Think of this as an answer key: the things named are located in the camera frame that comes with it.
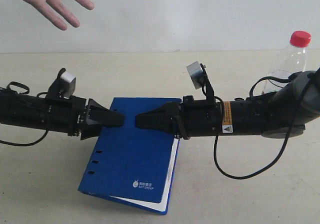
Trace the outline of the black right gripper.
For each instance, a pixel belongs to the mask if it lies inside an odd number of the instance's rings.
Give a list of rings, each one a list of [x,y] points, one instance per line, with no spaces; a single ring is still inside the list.
[[[184,140],[222,134],[223,107],[213,99],[195,100],[187,95],[182,103],[166,102],[153,110],[137,114],[135,126],[140,129],[177,133]]]

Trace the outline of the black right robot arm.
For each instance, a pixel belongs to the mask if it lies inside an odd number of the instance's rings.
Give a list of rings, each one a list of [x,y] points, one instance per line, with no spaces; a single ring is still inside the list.
[[[300,136],[305,125],[320,116],[320,72],[296,72],[287,79],[278,79],[284,87],[279,91],[246,99],[221,101],[217,97],[166,102],[135,117],[135,126],[173,134],[188,140],[191,137],[262,136],[283,139]]]

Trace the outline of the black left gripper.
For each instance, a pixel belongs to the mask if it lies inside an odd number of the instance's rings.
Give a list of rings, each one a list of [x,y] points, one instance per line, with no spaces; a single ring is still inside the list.
[[[47,129],[52,132],[79,136],[80,140],[98,137],[103,127],[121,127],[125,115],[105,108],[94,99],[72,95],[70,98],[45,97],[47,104]],[[84,114],[84,129],[80,131],[79,121]]]

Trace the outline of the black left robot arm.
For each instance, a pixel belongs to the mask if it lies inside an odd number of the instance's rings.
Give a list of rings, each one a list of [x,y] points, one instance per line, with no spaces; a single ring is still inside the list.
[[[121,127],[124,114],[109,110],[95,100],[72,95],[70,98],[42,98],[0,91],[1,124],[80,136],[97,137],[104,127]]]

